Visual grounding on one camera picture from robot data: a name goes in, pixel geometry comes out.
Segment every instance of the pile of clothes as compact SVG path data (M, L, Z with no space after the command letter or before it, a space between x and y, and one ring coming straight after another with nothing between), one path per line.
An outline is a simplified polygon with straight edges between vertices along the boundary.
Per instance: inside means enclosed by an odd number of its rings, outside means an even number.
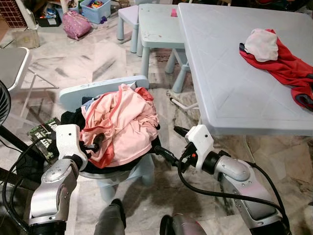
M294 56L273 29L254 29L246 43L240 43L239 51L249 64L293 86L293 100L313 112L313 67Z
M122 84L117 92L84 97L82 103L75 113L62 114L61 124L77 124L85 145L104 134L100 149L89 152L89 161L97 168L128 164L152 148L159 121L153 97L145 88Z

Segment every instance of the book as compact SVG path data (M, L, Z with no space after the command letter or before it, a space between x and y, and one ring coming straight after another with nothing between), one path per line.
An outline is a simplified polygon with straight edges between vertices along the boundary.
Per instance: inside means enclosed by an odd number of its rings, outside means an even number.
M58 125L61 125L60 120L58 120L57 118L52 118L49 121L34 127L27 134L28 136L30 136L31 141L35 142L37 139L45 137L48 134L54 133L55 135L55 129ZM58 156L55 156L52 152L48 152L48 147L51 143L52 140L44 139L39 141L36 146L45 156L47 161L53 163L57 160Z

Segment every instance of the chair leg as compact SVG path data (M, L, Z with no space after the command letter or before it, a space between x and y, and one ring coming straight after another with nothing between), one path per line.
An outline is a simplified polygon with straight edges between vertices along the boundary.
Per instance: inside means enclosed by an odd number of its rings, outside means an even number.
M17 121L20 121L20 122L23 122L23 123L27 123L28 125L31 125L31 126L38 126L40 125L39 122L33 122L33 121L29 121L21 116L18 116L18 115L15 115L15 114L12 114L12 113L9 113L9 117L11 118L14 118L16 119Z
M43 77L41 77L39 74L36 74L36 72L33 70L33 69L31 69L31 68L28 68L28 70L29 71L31 71L34 75L36 75L36 77L39 77L41 80L43 80L43 81L45 81L46 83L48 83L48 84L50 84L52 87L45 87L45 88L34 88L33 90L38 90L38 89L40 89L40 90L42 90L42 89L45 89L45 90L47 90L47 89L58 89L59 87L58 86L56 86L56 85L54 85L52 82L49 82L48 80L46 80L45 78L43 78Z
M148 78L149 72L149 54L150 48L144 47L142 52L141 75L146 76L146 78Z
M153 183L155 182L155 175L154 175L154 173L152 172L151 174L143 175L141 177L141 182L146 187L150 187L151 185L153 185Z
M124 21L118 17L116 37L118 40L124 40Z
M20 117L23 117L23 114L24 114L26 105L27 105L27 103L28 103L28 101L29 101L29 98L30 98L31 91L33 90L33 86L34 86L34 82L35 82L35 80L36 80L36 76L37 76L37 75L34 73L33 80L31 81L31 84L30 84L30 87L29 87L29 90L28 90L28 93L27 93L27 97L26 97L26 100L25 100L25 102L24 102L24 105L23 105L23 108L22 108Z
M141 57L143 52L143 46L141 42L141 36L140 36L140 26L138 29L138 39L137 39L137 56Z
M137 40L138 40L138 25L134 25L131 40L131 53L137 52Z
M116 193L116 186L100 187L100 194L103 201L110 203Z
M175 93L181 93L182 87L184 85L184 81L185 81L185 77L186 77L186 70L184 68L184 65L181 67L180 72L176 78L176 81L173 85L173 91Z
M168 58L168 61L165 66L166 73L172 73L174 71L175 62L176 62L176 57L175 57L175 53L173 49L170 55L170 58Z

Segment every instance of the red clothing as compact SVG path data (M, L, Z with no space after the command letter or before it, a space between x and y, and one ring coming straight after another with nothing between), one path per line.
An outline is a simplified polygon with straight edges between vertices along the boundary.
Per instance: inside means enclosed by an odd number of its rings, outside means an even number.
M252 66L267 70L280 83L295 86L291 89L294 101L313 111L313 67L292 55L287 47L277 38L278 59L273 61L258 62L254 55L246 53L240 48L240 55Z

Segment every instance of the tile floor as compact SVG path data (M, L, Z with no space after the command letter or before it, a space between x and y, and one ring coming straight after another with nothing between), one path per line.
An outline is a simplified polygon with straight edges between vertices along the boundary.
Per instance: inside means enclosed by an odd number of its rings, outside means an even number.
M34 122L60 117L64 109L58 99L59 91L70 86L93 81L123 77L140 73L141 58L130 53L131 28L125 24L126 37L116 40L117 15L107 23L97 25L80 41L66 37L62 26L39 28L41 46L32 49L31 68L39 75L55 83L57 90L36 91L32 94L25 117ZM11 40L10 32L1 41ZM164 147L176 156L186 145L173 131L174 125L190 128L198 123L198 111L183 111L169 101L170 96L186 104L196 101L191 75L187 76L183 92L174 94L171 87L179 68L174 74L166 74L164 67L170 55L167 49L152 50L150 54L150 92L160 119L159 136ZM24 87L29 86L31 75L26 76ZM39 79L36 87L47 84ZM19 114L25 92L12 99L12 113ZM30 125L8 119L4 124L24 141L29 141L26 132ZM214 136L215 147L228 151L234 158L251 161L242 136ZM313 140L302 136L248 136L252 153L259 164L277 186L291 222L293 234L313 234ZM0 165L8 169L16 160L13 150L0 146ZM197 219L207 234L249 234L236 210L226 210L221 199L203 196L186 189L179 181L175 169L159 156L153 156L156 165L156 182L145 188L139 181L123 182L116 196L124 203L127 216L127 235L156 235L164 214L181 212ZM204 173L189 170L186 179L197 187L220 190L214 179ZM106 203L101 200L99 188L94 180L79 178L78 186L71 198L67 235L91 235L101 210Z

